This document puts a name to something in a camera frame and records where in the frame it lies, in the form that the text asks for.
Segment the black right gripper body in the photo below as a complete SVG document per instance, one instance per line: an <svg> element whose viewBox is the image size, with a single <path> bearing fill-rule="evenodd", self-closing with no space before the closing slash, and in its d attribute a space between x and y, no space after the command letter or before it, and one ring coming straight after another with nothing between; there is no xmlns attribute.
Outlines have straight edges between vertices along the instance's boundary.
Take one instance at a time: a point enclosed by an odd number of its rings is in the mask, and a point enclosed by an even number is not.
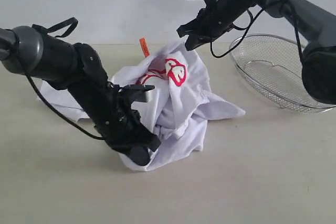
<svg viewBox="0 0 336 224"><path fill-rule="evenodd" d="M249 9L249 0L211 1L196 18L177 29L180 37L215 40L235 28L234 21Z"/></svg>

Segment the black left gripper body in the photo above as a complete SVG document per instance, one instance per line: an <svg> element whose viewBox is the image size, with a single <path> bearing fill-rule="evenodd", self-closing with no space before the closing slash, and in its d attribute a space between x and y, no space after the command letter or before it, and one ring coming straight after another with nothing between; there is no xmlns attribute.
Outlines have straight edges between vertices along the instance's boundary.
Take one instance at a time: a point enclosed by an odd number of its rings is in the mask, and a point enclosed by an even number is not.
<svg viewBox="0 0 336 224"><path fill-rule="evenodd" d="M68 92L113 150L126 154L134 146L143 146L156 151L161 141L141 123L139 112L120 95L121 89L110 81L86 79L71 84Z"/></svg>

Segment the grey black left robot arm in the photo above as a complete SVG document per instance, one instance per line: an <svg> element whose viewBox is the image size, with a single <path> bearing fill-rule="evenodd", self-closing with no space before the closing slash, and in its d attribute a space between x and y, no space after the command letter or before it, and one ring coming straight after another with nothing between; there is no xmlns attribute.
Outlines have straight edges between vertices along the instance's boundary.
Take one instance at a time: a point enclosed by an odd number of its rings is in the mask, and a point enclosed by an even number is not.
<svg viewBox="0 0 336 224"><path fill-rule="evenodd" d="M147 165L150 152L160 146L131 107L135 101L146 102L153 86L110 82L99 55L88 44L69 44L28 26L2 29L1 62L11 73L68 91L93 121L94 138L137 165Z"/></svg>

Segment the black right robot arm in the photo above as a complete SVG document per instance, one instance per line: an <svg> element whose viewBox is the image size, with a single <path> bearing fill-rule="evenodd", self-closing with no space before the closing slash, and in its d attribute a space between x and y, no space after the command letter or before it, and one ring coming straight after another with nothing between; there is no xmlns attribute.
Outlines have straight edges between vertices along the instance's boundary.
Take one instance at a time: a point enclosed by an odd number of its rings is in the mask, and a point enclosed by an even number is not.
<svg viewBox="0 0 336 224"><path fill-rule="evenodd" d="M234 22L251 7L259 6L273 18L286 19L297 38L307 45L299 48L301 77L305 90L318 102L335 104L335 16L307 0L203 0L206 6L192 21L177 29L186 37L185 48L194 50L212 44L235 28Z"/></svg>

